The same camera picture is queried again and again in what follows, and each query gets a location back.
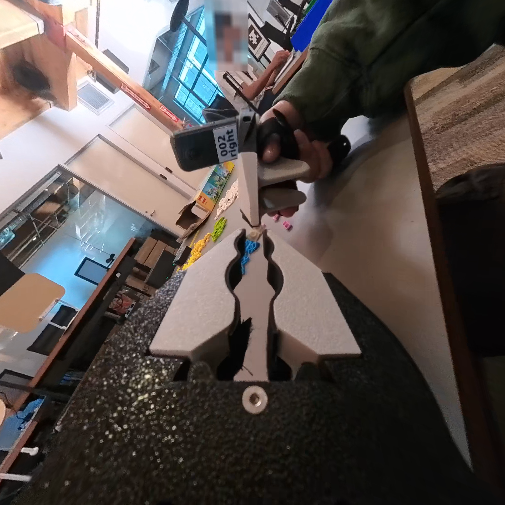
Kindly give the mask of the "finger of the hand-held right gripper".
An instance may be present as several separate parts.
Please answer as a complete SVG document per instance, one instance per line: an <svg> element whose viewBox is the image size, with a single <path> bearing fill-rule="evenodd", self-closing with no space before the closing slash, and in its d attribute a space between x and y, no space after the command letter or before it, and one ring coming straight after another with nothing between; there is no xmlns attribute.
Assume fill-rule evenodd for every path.
<svg viewBox="0 0 505 505"><path fill-rule="evenodd" d="M258 163L255 152L238 156L238 204L244 220L251 228L260 225Z"/></svg>

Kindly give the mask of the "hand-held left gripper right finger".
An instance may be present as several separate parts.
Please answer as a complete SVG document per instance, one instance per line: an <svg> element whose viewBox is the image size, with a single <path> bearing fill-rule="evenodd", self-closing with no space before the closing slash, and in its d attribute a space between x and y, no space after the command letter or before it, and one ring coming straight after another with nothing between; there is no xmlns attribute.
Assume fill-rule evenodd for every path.
<svg viewBox="0 0 505 505"><path fill-rule="evenodd" d="M269 303L267 374L293 380L306 363L356 358L361 348L323 272L274 232L266 232Z"/></svg>

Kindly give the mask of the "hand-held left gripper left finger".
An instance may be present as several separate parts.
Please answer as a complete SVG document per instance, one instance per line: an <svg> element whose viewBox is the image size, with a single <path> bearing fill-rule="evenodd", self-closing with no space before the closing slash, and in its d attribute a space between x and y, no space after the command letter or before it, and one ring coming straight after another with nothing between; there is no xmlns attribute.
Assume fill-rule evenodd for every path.
<svg viewBox="0 0 505 505"><path fill-rule="evenodd" d="M245 229L237 229L184 273L149 346L156 357L206 362L213 371L229 355L229 338L240 322L234 293L243 273Z"/></svg>

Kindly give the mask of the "person's right forearm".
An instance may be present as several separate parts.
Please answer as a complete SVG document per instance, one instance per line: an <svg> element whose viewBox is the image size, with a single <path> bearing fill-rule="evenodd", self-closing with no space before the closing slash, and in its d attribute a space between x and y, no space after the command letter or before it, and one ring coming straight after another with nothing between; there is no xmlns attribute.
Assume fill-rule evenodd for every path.
<svg viewBox="0 0 505 505"><path fill-rule="evenodd" d="M333 1L306 60L274 101L329 142L344 123L395 109L404 86L504 43L504 1Z"/></svg>

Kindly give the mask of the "pile of white lego pieces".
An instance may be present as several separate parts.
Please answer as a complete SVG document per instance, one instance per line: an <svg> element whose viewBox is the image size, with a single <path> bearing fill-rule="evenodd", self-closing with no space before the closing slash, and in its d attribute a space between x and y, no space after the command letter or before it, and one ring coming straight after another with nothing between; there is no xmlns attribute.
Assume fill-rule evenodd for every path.
<svg viewBox="0 0 505 505"><path fill-rule="evenodd" d="M214 218L215 221L221 218L222 214L234 204L234 202L238 198L238 180L235 180L230 188L227 190L226 194L223 198L221 198L218 202L216 216Z"/></svg>

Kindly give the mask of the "colourful lego box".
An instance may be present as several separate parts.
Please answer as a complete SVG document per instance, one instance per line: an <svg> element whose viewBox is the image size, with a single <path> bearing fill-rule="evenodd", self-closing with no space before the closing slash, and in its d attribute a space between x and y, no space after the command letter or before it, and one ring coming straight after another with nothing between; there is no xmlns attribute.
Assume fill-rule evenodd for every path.
<svg viewBox="0 0 505 505"><path fill-rule="evenodd" d="M182 242L209 217L226 185L235 163L226 161L211 167L196 190L193 198L179 213L176 226L183 229L178 242Z"/></svg>

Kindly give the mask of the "pile of yellow lego pieces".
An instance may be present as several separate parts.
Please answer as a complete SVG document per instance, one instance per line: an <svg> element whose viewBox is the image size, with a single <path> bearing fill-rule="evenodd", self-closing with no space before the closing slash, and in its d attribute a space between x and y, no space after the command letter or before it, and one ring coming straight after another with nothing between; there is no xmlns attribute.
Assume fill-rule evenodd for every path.
<svg viewBox="0 0 505 505"><path fill-rule="evenodd" d="M206 247L207 243L211 239L211 233L207 233L201 240L197 241L193 249L191 250L190 256L188 257L188 260L186 263L181 267L182 271L187 270L190 266L192 266L202 255L202 252L204 248Z"/></svg>

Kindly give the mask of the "pile of blue lego pieces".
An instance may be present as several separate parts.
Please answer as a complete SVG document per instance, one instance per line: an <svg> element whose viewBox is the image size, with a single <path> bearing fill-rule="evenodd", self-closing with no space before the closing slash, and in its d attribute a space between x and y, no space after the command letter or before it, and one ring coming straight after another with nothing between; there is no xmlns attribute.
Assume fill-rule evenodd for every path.
<svg viewBox="0 0 505 505"><path fill-rule="evenodd" d="M249 236L245 237L244 250L240 259L241 274L246 275L247 265L251 260L251 256L260 248L260 240L252 239Z"/></svg>

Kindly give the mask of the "person's right hand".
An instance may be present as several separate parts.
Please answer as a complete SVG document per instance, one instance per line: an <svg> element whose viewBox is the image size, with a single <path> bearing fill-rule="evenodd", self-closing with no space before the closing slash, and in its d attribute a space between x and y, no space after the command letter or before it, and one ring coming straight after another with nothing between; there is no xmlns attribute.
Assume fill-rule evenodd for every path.
<svg viewBox="0 0 505 505"><path fill-rule="evenodd" d="M290 127L293 129L296 142L299 146L300 159L306 162L310 167L310 174L306 178L300 180L309 184L327 177L332 169L333 162L326 143L315 140L314 135L308 127L306 127L303 117L298 110L286 100L277 102L273 107L262 114L260 123L264 123L268 119L273 118L275 116L275 111L283 114ZM262 155L263 163L273 163L279 157L279 140L277 136L272 136L264 149ZM270 212L268 215L273 217L278 214L286 218L291 218L298 209L298 206L294 206Z"/></svg>

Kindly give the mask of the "stack of cardboard boxes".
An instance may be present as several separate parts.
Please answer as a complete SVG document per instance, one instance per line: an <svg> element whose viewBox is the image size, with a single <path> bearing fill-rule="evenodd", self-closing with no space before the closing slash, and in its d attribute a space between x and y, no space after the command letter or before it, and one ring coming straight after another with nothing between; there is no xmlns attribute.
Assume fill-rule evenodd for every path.
<svg viewBox="0 0 505 505"><path fill-rule="evenodd" d="M171 278L178 248L153 237L141 245L134 259L136 266L126 280L126 286L143 295L153 295Z"/></svg>

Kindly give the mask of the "large window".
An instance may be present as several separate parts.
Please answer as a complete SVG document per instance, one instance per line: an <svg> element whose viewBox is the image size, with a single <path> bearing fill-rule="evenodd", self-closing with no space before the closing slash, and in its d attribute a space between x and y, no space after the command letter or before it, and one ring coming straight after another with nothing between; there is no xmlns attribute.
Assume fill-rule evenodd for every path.
<svg viewBox="0 0 505 505"><path fill-rule="evenodd" d="M177 31L167 27L156 37L143 87L176 117L197 125L222 92L210 69L204 6L188 7L184 18Z"/></svg>

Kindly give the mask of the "wooden ceiling beam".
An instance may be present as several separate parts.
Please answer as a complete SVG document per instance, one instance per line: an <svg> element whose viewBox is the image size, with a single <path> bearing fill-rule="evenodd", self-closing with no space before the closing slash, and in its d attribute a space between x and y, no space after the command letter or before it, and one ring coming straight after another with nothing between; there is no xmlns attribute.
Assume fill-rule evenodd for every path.
<svg viewBox="0 0 505 505"><path fill-rule="evenodd" d="M80 75L95 72L125 93L169 132L178 119L90 41L93 1L1 1L1 138L45 110L77 106Z"/></svg>

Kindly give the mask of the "long wooden desk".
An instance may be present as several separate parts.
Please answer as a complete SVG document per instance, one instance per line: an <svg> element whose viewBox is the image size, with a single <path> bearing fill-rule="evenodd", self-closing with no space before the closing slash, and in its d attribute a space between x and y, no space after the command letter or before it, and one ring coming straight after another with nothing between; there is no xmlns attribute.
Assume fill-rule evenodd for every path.
<svg viewBox="0 0 505 505"><path fill-rule="evenodd" d="M135 243L135 238L129 239L90 298L78 312L70 326L63 332L54 348L35 373L35 376L28 382L26 385L27 390L22 393L22 399L18 400L17 403L22 403L29 394L34 393L35 388L41 383L43 377L67 342L79 336L85 329L91 329L91 325L95 324L102 317L102 314L114 299L115 294L121 290L127 277L136 265L136 260L134 259Z"/></svg>

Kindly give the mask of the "air vent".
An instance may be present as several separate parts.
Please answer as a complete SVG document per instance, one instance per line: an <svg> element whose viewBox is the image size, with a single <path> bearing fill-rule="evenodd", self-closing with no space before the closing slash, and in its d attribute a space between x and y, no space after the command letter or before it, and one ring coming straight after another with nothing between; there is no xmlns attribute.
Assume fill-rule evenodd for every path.
<svg viewBox="0 0 505 505"><path fill-rule="evenodd" d="M103 114L114 105L114 100L108 97L89 81L84 81L77 89L79 104L97 116Z"/></svg>

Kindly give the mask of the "beige board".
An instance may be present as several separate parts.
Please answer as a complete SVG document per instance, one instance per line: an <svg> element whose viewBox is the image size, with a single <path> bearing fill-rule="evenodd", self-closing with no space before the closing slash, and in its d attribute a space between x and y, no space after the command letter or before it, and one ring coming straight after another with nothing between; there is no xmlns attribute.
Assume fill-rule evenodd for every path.
<svg viewBox="0 0 505 505"><path fill-rule="evenodd" d="M65 293L63 286L41 274L24 275L1 295L1 328L18 333L34 331Z"/></svg>

